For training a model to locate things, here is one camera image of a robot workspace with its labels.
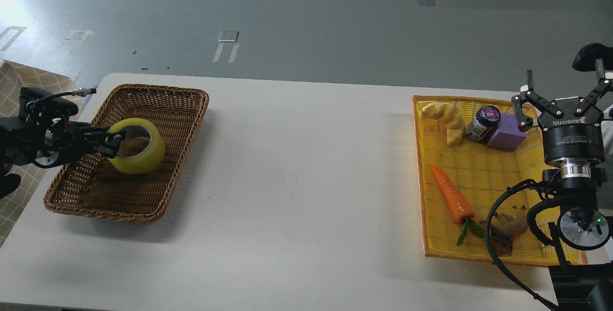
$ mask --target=yellow tape roll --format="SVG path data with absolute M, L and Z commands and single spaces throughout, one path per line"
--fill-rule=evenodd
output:
M 134 137 L 148 137 L 149 144 L 142 152 L 134 156 L 116 156 L 109 159 L 118 171 L 129 175 L 137 175 L 150 171 L 162 161 L 166 152 L 166 145 L 159 135 L 158 128 L 153 123 L 142 118 L 124 119 L 113 125 L 109 132 L 121 130 L 127 132 L 124 142 Z

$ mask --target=purple sponge cube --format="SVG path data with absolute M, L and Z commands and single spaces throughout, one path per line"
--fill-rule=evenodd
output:
M 514 115 L 502 113 L 499 126 L 488 140 L 488 147 L 504 151 L 514 151 L 526 139 L 526 133 L 517 129 Z

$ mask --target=yellow plastic basket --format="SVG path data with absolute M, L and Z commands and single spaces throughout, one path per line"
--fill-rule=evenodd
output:
M 423 250 L 427 257 L 488 261 L 492 259 L 485 241 L 468 234 L 464 243 L 456 246 L 460 225 L 453 221 L 442 192 L 431 172 L 436 165 L 449 175 L 453 184 L 471 202 L 477 215 L 476 221 L 485 219 L 493 202 L 504 193 L 507 186 L 521 180 L 541 180 L 541 172 L 550 169 L 543 161 L 543 141 L 538 129 L 530 129 L 515 152 L 489 149 L 481 143 L 466 138 L 459 145 L 449 148 L 446 130 L 434 119 L 422 119 L 420 110 L 431 102 L 455 104 L 465 123 L 470 123 L 477 110 L 492 105 L 502 113 L 513 113 L 510 101 L 453 96 L 415 95 L 412 98 L 415 123 L 415 142 L 420 180 L 420 213 L 422 221 Z M 536 119 L 534 108 L 525 107 L 525 112 Z M 513 205 L 532 207 L 540 201 L 536 191 L 522 191 L 508 199 L 499 208 L 500 213 L 515 217 Z M 549 235 L 547 223 L 556 221 L 558 208 L 543 211 L 537 217 L 541 230 Z M 564 252 L 573 264 L 585 265 L 585 253 L 563 245 Z M 502 258 L 510 265 L 559 265 L 553 246 L 543 246 L 530 231 L 515 238 L 512 256 Z

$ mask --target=carrot leaf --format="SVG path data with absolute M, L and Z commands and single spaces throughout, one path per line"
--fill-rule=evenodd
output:
M 477 224 L 475 220 L 471 220 L 471 219 L 467 219 L 467 220 L 468 220 L 468 223 L 467 223 L 468 229 L 473 235 L 479 238 L 486 237 L 486 230 L 484 230 L 480 224 Z
M 460 246 L 462 245 L 462 243 L 464 243 L 464 238 L 466 238 L 466 226 L 468 224 L 468 218 L 464 219 L 464 222 L 462 223 L 462 228 L 460 229 L 460 237 L 458 237 L 458 243 L 456 243 L 456 246 Z

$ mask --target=toy carrot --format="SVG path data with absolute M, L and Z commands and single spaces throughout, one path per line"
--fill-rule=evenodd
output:
M 451 217 L 458 224 L 461 224 L 460 237 L 456 245 L 462 245 L 464 238 L 466 237 L 466 228 L 468 228 L 475 236 L 479 238 L 485 238 L 486 234 L 483 228 L 477 224 L 473 217 L 475 217 L 475 209 L 470 205 L 466 197 L 462 195 L 460 191 L 451 183 L 449 176 L 442 169 L 439 169 L 435 165 L 430 165 L 430 171 L 434 175 L 436 184 L 443 192 L 449 211 L 451 211 Z

